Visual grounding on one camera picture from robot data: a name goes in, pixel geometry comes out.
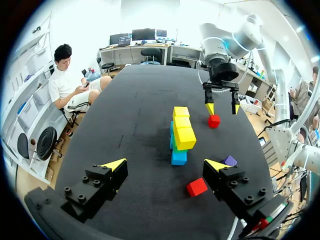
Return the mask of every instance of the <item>white t-shirt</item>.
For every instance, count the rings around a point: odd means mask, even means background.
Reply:
[[[82,86],[81,79],[83,78],[84,75],[81,72],[69,68],[65,71],[60,71],[58,68],[54,70],[48,83],[52,102],[59,98],[63,99],[73,93],[76,87]]]

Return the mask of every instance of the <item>white shorts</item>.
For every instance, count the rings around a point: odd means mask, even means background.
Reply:
[[[100,86],[100,79],[101,78],[91,81],[89,84],[88,91],[85,91],[73,96],[70,99],[70,101],[65,105],[64,109],[67,110],[68,112],[74,112],[74,111],[86,112],[90,106],[89,105],[90,90],[96,89],[100,93],[102,92],[102,89]]]

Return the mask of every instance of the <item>purple block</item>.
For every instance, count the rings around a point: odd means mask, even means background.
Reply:
[[[237,161],[231,155],[229,155],[225,160],[223,160],[222,163],[228,166],[234,166],[237,164]]]

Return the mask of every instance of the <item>smartphone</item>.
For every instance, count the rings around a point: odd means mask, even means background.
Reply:
[[[90,83],[90,82],[87,81],[84,85],[82,85],[82,87],[83,87],[83,88],[88,87],[89,83]]]

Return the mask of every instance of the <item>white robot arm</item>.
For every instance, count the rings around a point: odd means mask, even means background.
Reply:
[[[210,80],[213,85],[211,87],[231,88],[232,103],[235,102],[237,104],[239,101],[234,100],[234,97],[238,98],[235,92],[239,88],[237,88],[237,85],[234,88],[230,87],[232,86],[231,80],[237,77],[233,66],[230,66],[234,65],[230,63],[230,59],[231,57],[235,59],[242,58],[257,48],[269,83],[277,85],[274,121],[275,123],[281,123],[266,129],[270,140],[262,147],[265,158],[270,166],[279,162],[282,169],[295,165],[314,173],[319,173],[320,149],[304,145],[298,141],[300,128],[303,127],[319,97],[319,76],[306,108],[298,121],[290,126],[290,103],[284,73],[281,69],[272,68],[257,19],[258,16],[255,14],[245,16],[245,21],[236,32],[219,29],[212,23],[202,24],[200,26],[201,47],[204,57],[202,65],[209,68]],[[210,93],[211,90],[205,90],[206,103],[210,101],[213,103]]]

